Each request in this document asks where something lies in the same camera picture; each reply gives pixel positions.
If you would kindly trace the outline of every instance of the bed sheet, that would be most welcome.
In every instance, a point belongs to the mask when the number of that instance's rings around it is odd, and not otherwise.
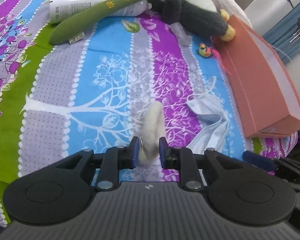
[[[244,138],[227,75],[216,58],[197,53],[210,40],[193,35],[191,46],[182,47],[148,11],[103,19],[77,43],[52,46],[44,1],[0,0],[0,225],[9,222],[2,207],[9,183],[83,148],[101,153],[128,145],[153,100],[163,104],[169,144],[186,146],[203,126],[186,98],[207,90],[212,76],[230,119],[223,154],[280,157],[296,143],[296,134]],[[120,180],[173,181],[178,173],[157,160],[121,171]]]

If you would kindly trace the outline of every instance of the black plush arm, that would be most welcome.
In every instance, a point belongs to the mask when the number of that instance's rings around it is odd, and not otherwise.
[[[182,0],[164,0],[162,21],[166,24],[180,22]]]

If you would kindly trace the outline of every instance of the blue cloth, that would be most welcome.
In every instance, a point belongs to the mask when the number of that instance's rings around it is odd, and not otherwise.
[[[300,51],[300,38],[297,38],[290,43],[295,37],[293,35],[299,29],[297,20],[300,17],[300,3],[289,12],[280,22],[278,22],[271,30],[269,30],[263,38],[274,47],[282,50],[290,58]],[[281,60],[286,63],[289,61],[288,57],[282,52],[276,50]]]

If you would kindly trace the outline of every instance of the green stripe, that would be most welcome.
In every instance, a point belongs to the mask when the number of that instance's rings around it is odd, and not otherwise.
[[[10,84],[10,90],[2,92],[3,100],[0,102],[0,200],[2,203],[3,191],[8,184],[18,178],[18,150],[20,128],[23,114],[20,113],[26,103],[26,94],[31,94],[34,76],[41,59],[48,55],[53,46],[48,42],[55,27],[45,26],[35,39],[34,46],[26,49],[27,60],[31,60],[26,67],[18,69],[17,79]],[[9,223],[10,220],[4,210],[4,215]]]
[[[262,145],[259,138],[252,138],[253,152],[259,154],[262,150]]]

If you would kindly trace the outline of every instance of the metal screw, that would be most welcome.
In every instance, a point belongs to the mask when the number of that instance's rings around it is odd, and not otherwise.
[[[108,181],[108,180],[103,180],[103,181],[100,181],[98,184],[97,184],[98,188],[101,188],[101,189],[110,189],[113,187],[113,184],[111,181]]]
[[[188,181],[186,187],[189,189],[199,189],[201,188],[201,183],[195,180]]]

